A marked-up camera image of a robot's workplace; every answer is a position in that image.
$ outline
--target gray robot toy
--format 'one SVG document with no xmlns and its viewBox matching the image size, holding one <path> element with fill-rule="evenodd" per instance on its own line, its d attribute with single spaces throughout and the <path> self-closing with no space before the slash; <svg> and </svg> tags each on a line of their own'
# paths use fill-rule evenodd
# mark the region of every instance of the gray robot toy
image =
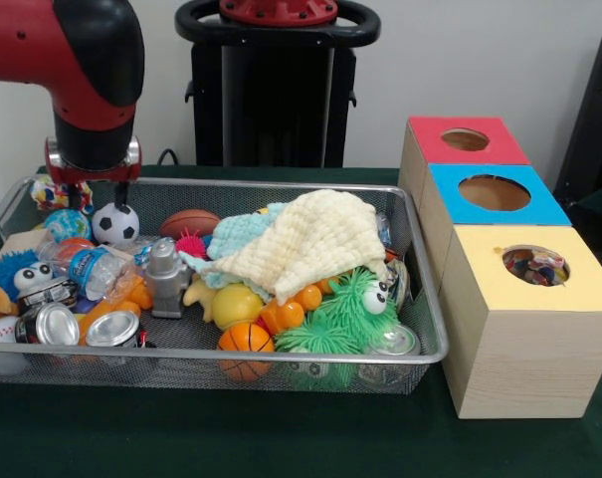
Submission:
<svg viewBox="0 0 602 478">
<path fill-rule="evenodd" d="M 163 238 L 154 243 L 144 270 L 145 282 L 154 301 L 152 315 L 181 319 L 181 297 L 190 283 L 191 272 L 179 257 L 172 239 Z"/>
</svg>

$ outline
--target green tablecloth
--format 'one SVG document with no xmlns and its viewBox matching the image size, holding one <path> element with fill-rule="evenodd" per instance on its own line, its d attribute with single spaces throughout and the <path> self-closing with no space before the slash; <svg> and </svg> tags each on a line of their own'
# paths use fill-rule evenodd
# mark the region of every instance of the green tablecloth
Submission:
<svg viewBox="0 0 602 478">
<path fill-rule="evenodd" d="M 145 175 L 395 183 L 395 169 L 148 167 Z M 0 476 L 602 476 L 582 420 L 461 421 L 442 370 L 410 396 L 0 385 Z"/>
</svg>

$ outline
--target metal mesh basket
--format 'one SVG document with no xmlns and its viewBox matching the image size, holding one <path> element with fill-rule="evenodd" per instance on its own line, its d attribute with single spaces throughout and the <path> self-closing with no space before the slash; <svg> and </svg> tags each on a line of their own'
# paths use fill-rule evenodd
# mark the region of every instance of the metal mesh basket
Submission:
<svg viewBox="0 0 602 478">
<path fill-rule="evenodd" d="M 46 214 L 37 210 L 28 194 L 34 179 L 16 184 L 0 204 L 0 247 L 9 235 L 30 230 L 45 219 Z M 144 313 L 141 321 L 157 349 L 0 344 L 0 362 L 6 364 L 7 371 L 0 374 L 0 382 L 410 393 L 429 364 L 446 355 L 448 341 L 415 208 L 404 191 L 384 186 L 143 178 L 130 185 L 129 204 L 141 220 L 141 234 L 153 236 L 166 217 L 183 209 L 206 209 L 227 217 L 272 202 L 289 202 L 325 187 L 356 194 L 389 218 L 393 248 L 405 257 L 411 276 L 413 299 L 407 301 L 399 317 L 418 335 L 421 355 L 396 358 L 216 351 L 221 333 L 203 322 L 202 310 L 195 306 L 179 321 L 155 319 Z M 111 185 L 95 183 L 92 188 L 96 208 L 112 201 Z M 261 375 L 257 380 L 240 380 L 244 372 L 254 376 L 250 373 L 253 370 Z M 315 378 L 316 371 L 320 379 Z"/>
</svg>

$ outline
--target light blue cloth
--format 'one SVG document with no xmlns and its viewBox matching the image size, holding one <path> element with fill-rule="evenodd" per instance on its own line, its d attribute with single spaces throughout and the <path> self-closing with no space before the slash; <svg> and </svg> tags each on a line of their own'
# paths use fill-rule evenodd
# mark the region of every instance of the light blue cloth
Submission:
<svg viewBox="0 0 602 478">
<path fill-rule="evenodd" d="M 223 289 L 229 284 L 242 282 L 267 302 L 272 298 L 272 295 L 249 279 L 225 272 L 213 272 L 210 269 L 213 268 L 216 259 L 230 256 L 260 237 L 274 223 L 286 206 L 286 203 L 277 202 L 268 205 L 269 212 L 267 214 L 255 212 L 223 219 L 215 227 L 212 242 L 207 250 L 207 255 L 212 261 L 192 257 L 184 252 L 180 252 L 179 255 L 190 269 L 201 275 L 209 288 Z"/>
</svg>

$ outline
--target yellow ball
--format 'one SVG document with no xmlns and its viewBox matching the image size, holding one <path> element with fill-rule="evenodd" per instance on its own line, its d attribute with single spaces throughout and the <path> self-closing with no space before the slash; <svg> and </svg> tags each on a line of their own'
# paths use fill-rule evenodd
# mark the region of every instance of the yellow ball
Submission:
<svg viewBox="0 0 602 478">
<path fill-rule="evenodd" d="M 243 322 L 255 322 L 259 318 L 263 301 L 249 287 L 230 284 L 221 289 L 212 301 L 214 323 L 222 331 Z"/>
</svg>

